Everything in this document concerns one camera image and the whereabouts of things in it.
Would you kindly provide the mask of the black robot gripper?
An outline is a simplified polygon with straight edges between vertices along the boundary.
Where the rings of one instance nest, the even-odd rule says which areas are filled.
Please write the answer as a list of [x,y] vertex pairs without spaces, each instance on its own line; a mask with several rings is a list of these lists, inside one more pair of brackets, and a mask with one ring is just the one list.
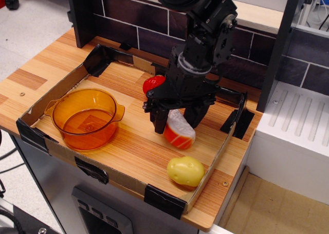
[[150,113],[155,132],[164,132],[169,110],[173,109],[185,109],[185,120],[193,129],[196,128],[220,91],[217,81],[208,80],[207,74],[191,72],[173,62],[162,76],[165,76],[165,82],[148,91],[147,101],[143,104],[144,111]]

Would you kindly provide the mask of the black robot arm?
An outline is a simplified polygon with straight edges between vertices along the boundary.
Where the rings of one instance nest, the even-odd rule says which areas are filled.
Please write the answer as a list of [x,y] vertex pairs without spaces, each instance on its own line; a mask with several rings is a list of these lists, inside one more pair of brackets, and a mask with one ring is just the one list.
[[164,83],[147,92],[143,105],[155,132],[162,134],[170,110],[184,109],[184,118],[196,128],[214,104],[221,88],[206,76],[233,52],[237,7],[232,0],[158,1],[188,18],[185,43],[173,47]]

